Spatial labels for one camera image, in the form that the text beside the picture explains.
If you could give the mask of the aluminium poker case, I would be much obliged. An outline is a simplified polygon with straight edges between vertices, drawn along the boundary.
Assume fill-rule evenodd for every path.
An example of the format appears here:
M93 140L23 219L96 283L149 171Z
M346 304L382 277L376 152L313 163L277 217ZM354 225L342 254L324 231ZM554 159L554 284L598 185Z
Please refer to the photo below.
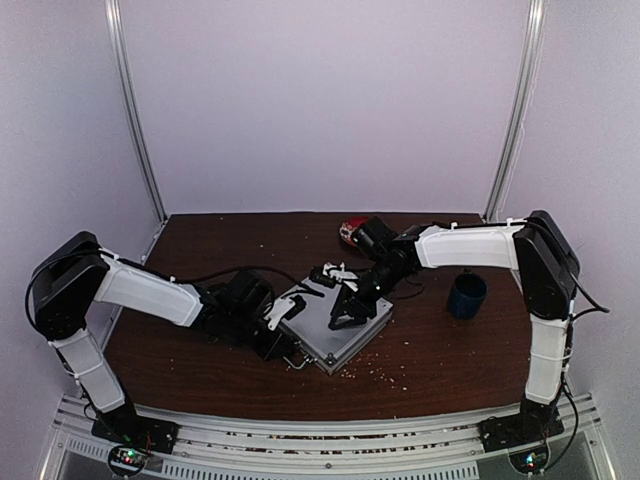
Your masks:
M315 364L329 376L336 374L373 340L390 321L393 312L393 304L380 299L376 305L377 314L366 324L330 330L330 311L336 299L347 290L341 285L327 288L306 278L301 287L292 288L277 298L301 295L306 301L307 306L301 313L291 320L282 320L276 330L295 341L305 363Z

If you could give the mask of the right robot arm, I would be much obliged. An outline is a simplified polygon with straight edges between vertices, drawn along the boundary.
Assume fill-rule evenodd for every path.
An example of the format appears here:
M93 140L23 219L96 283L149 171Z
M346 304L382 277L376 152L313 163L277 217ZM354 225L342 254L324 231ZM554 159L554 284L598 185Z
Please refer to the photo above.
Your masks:
M457 268L419 274L396 293L381 337L347 365L344 377L312 374L292 392L290 418L400 419L509 406L521 399L531 329L515 277L479 268L488 297L471 320L447 313Z

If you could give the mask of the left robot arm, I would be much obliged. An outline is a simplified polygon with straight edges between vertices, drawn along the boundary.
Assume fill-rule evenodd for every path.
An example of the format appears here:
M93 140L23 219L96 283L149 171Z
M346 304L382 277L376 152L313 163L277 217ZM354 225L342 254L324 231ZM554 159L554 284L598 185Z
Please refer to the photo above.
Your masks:
M133 444L144 424L87 325L91 307L105 304L227 339L264 360L287 358L296 345L280 324L306 303L300 294L277 296L263 271L237 267L230 280L210 287L181 282L102 248L94 234L81 231L34 269L24 309L88 396L97 420L121 443Z

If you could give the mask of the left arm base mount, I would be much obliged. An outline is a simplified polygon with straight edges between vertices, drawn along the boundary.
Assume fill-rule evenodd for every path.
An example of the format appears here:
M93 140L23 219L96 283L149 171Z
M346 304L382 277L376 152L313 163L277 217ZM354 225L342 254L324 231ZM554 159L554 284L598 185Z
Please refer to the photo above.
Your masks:
M101 419L91 428L94 437L114 443L107 454L107 466L126 478L140 474L158 454L171 454L178 431L176 423L150 417L139 417L132 433L117 433Z

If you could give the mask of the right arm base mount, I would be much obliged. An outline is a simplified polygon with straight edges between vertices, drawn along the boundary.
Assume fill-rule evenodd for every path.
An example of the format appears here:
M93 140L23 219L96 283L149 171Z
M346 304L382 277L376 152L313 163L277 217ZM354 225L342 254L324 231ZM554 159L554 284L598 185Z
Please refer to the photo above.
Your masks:
M485 453L506 451L511 466L521 474L541 474L551 460L548 440L562 434L562 420L556 416L547 423L514 414L490 417L478 424Z

